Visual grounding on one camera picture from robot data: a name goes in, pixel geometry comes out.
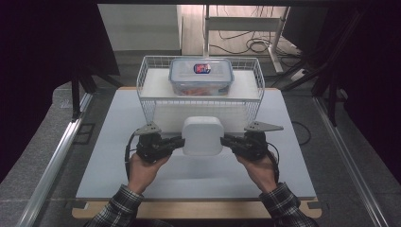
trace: wooden edge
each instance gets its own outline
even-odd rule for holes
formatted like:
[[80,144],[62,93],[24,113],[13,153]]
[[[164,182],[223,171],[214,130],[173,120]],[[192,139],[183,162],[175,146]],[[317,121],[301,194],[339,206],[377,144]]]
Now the wooden edge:
[[136,90],[136,87],[120,87],[118,90]]
[[[309,209],[301,201],[300,209],[311,218],[319,218],[322,209]],[[74,218],[89,219],[99,213],[107,201],[88,201],[85,209],[73,208]],[[260,201],[144,201],[139,206],[137,218],[157,219],[233,219],[271,218]]]

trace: plaid sleeve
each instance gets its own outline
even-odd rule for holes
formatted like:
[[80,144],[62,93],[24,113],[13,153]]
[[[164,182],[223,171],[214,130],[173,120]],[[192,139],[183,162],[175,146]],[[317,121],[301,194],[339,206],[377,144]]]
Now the plaid sleeve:
[[117,227],[129,226],[136,217],[138,206],[143,196],[130,191],[125,185],[121,185],[118,192],[112,197],[109,203],[94,218],[87,223],[87,227]]
[[262,193],[259,199],[269,211],[277,227],[316,227],[318,224],[307,217],[298,208],[300,202],[288,189],[285,183],[279,183],[277,188],[270,193]]

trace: shirt cuff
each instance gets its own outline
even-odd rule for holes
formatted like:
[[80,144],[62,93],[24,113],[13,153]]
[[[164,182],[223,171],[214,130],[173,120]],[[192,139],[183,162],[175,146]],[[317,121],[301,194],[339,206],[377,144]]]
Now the shirt cuff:
[[112,197],[110,204],[126,214],[134,214],[144,196],[130,191],[124,184],[121,184],[118,192]]
[[271,192],[260,194],[259,199],[273,219],[291,215],[293,208],[300,205],[298,198],[292,194],[286,183],[279,183]]

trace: black curtain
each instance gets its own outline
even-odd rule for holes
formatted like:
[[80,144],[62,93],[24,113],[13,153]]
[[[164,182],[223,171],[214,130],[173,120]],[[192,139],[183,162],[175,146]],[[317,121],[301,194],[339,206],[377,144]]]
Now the black curtain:
[[374,1],[340,56],[350,117],[401,183],[401,9]]
[[0,3],[0,181],[42,123],[53,91],[91,65],[119,75],[96,4]]

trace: person's left hand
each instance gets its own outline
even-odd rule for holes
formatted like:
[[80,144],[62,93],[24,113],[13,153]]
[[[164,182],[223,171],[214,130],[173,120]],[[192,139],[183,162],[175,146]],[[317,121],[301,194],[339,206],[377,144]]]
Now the person's left hand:
[[249,161],[239,155],[235,155],[235,157],[245,166],[251,180],[263,193],[271,192],[277,187],[274,180],[274,166],[267,155],[263,159],[255,161]]
[[143,161],[136,153],[130,158],[130,178],[128,189],[136,194],[142,194],[156,178],[157,171],[165,164],[170,156],[158,160],[155,163]]

